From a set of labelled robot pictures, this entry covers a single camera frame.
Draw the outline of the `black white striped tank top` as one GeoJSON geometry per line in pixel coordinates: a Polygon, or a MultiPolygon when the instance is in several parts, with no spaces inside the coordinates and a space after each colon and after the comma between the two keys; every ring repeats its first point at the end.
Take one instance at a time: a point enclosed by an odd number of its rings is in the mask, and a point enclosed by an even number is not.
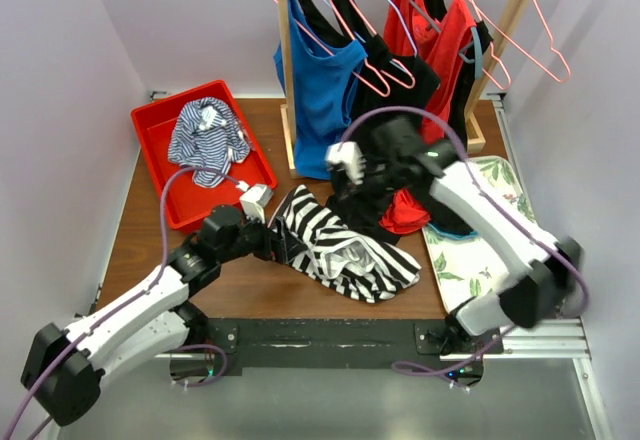
{"type": "Polygon", "coordinates": [[[304,185],[291,190],[274,214],[284,217],[287,242],[308,247],[287,266],[344,297],[376,304],[420,280],[413,256],[350,229],[304,185]]]}

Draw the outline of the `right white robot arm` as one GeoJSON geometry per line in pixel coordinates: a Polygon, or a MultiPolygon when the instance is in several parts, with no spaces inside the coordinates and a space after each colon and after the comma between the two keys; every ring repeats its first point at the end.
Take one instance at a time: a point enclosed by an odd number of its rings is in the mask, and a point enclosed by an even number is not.
{"type": "Polygon", "coordinates": [[[459,136],[439,117],[428,114],[446,137],[428,144],[409,117],[426,115],[416,107],[391,106],[371,110],[356,120],[341,138],[344,147],[365,125],[383,116],[372,140],[384,160],[378,173],[364,173],[356,155],[347,172],[362,187],[399,189],[417,187],[451,209],[496,252],[507,269],[493,291],[470,298],[449,313],[445,329],[448,346],[469,352],[481,335],[501,327],[533,329],[569,300],[578,305],[570,315],[581,315],[590,295],[580,270],[582,247],[572,238],[558,240],[529,221],[501,198],[468,159],[459,136]]]}

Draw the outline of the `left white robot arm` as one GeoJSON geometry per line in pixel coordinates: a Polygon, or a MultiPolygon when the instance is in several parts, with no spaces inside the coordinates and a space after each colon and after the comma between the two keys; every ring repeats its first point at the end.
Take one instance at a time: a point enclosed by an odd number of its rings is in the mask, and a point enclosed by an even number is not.
{"type": "Polygon", "coordinates": [[[74,423],[118,368],[205,345],[205,316],[189,300],[220,276],[223,264],[249,255],[286,264],[307,249],[283,216],[265,222],[233,206],[214,208],[199,231],[125,294],[65,328],[49,323],[35,334],[21,375],[27,398],[58,425],[74,423]]]}

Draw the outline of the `blue tank top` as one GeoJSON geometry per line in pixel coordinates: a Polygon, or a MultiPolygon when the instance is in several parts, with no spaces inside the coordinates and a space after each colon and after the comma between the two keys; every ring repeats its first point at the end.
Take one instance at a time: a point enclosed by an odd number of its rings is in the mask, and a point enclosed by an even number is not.
{"type": "Polygon", "coordinates": [[[360,73],[366,52],[359,41],[350,38],[322,40],[305,18],[300,0],[288,0],[288,19],[297,130],[295,165],[303,177],[328,180],[325,155],[351,124],[359,81],[354,73],[360,73]],[[334,56],[300,30],[296,20],[315,33],[334,56]]]}

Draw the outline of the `black red tank top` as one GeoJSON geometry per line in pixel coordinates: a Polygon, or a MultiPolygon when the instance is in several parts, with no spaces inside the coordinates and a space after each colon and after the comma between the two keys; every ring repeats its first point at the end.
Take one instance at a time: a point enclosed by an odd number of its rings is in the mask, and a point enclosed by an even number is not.
{"type": "Polygon", "coordinates": [[[416,36],[427,63],[441,80],[439,89],[429,100],[427,110],[446,120],[462,143],[467,142],[464,110],[475,81],[475,65],[463,61],[477,56],[472,31],[476,30],[485,52],[492,37],[484,22],[474,20],[465,0],[423,0],[425,11],[439,24],[439,32],[424,31],[416,36]]]}

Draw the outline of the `wooden clothes rack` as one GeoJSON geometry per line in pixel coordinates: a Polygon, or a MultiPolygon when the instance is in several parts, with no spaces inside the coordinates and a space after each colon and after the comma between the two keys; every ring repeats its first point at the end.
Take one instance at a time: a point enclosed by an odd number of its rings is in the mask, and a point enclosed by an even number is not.
{"type": "MultiPolygon", "coordinates": [[[[291,46],[290,46],[290,23],[288,19],[288,0],[273,0],[278,4],[278,21],[279,21],[279,33],[280,33],[280,45],[281,55],[283,62],[283,79],[284,79],[284,93],[285,103],[281,105],[281,117],[284,132],[284,140],[286,147],[286,155],[289,166],[290,175],[293,178],[299,178],[300,172],[296,169],[294,159],[294,147],[296,143],[296,114],[295,114],[295,93],[293,84],[293,63],[291,58],[291,46]]],[[[489,54],[486,53],[484,61],[487,60],[489,54]]],[[[467,151],[470,154],[480,153],[486,146],[486,139],[484,133],[481,130],[481,126],[476,118],[475,109],[480,101],[481,94],[483,93],[488,81],[483,76],[483,70],[481,75],[475,80],[470,97],[465,106],[465,120],[470,134],[470,139],[467,143],[467,151]]]]}

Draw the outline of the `red plastic bin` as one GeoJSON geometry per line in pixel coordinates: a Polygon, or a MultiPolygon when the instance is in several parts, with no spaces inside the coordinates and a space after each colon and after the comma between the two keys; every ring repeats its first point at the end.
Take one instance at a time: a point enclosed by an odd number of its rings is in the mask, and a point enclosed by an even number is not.
{"type": "Polygon", "coordinates": [[[274,190],[277,177],[257,137],[246,120],[240,105],[223,81],[215,81],[180,94],[152,102],[131,112],[132,121],[141,145],[152,182],[160,199],[168,227],[183,234],[199,230],[213,208],[232,205],[239,208],[242,192],[240,181],[265,184],[274,190]],[[178,115],[187,102],[215,97],[226,102],[239,117],[252,144],[248,158],[233,164],[226,179],[216,188],[202,188],[192,181],[196,167],[180,167],[167,158],[172,131],[178,115]]]}

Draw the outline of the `floral pattern tray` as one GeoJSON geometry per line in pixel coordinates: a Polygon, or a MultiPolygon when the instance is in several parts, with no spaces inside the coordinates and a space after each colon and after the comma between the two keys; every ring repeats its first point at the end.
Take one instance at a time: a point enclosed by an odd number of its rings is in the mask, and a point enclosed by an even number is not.
{"type": "MultiPolygon", "coordinates": [[[[508,160],[483,156],[473,161],[507,203],[529,221],[536,221],[529,198],[508,160]]],[[[506,266],[479,236],[456,237],[432,225],[425,226],[422,233],[446,312],[451,312],[471,297],[486,294],[506,278],[506,266]]]]}

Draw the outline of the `blue white striped shirt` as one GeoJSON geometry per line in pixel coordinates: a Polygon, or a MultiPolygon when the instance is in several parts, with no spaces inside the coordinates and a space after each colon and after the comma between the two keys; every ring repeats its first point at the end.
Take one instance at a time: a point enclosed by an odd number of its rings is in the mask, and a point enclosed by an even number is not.
{"type": "Polygon", "coordinates": [[[239,117],[223,100],[204,97],[187,102],[171,134],[167,158],[180,167],[196,167],[192,181],[216,188],[233,164],[243,163],[252,151],[239,117]]]}

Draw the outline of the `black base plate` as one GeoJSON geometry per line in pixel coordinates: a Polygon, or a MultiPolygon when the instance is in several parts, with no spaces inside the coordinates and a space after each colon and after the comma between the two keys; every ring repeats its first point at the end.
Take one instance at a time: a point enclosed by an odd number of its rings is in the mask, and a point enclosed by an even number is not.
{"type": "Polygon", "coordinates": [[[494,329],[466,341],[445,338],[433,319],[211,318],[206,338],[228,355],[230,375],[249,368],[387,369],[396,361],[441,367],[491,343],[494,329]]]}

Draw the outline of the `aluminium frame rail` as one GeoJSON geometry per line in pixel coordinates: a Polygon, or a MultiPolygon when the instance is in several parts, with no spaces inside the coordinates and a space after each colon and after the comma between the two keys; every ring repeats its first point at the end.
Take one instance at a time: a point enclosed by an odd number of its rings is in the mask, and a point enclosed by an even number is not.
{"type": "Polygon", "coordinates": [[[197,354],[160,355],[49,439],[608,439],[577,320],[516,330],[452,385],[387,369],[249,368],[193,389],[197,354]]]}

